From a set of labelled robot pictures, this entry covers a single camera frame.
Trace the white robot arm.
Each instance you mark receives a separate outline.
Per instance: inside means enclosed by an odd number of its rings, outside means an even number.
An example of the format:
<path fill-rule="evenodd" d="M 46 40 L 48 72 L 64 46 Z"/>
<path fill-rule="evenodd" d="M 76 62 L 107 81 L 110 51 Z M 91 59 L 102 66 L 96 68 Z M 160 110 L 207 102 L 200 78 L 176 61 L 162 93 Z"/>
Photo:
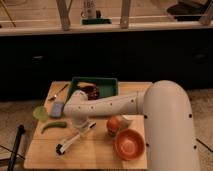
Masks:
<path fill-rule="evenodd" d="M 142 115 L 148 171 L 200 171 L 193 112 L 185 90 L 161 80 L 147 90 L 90 100 L 77 90 L 65 103 L 64 113 L 82 130 L 90 116 Z"/>

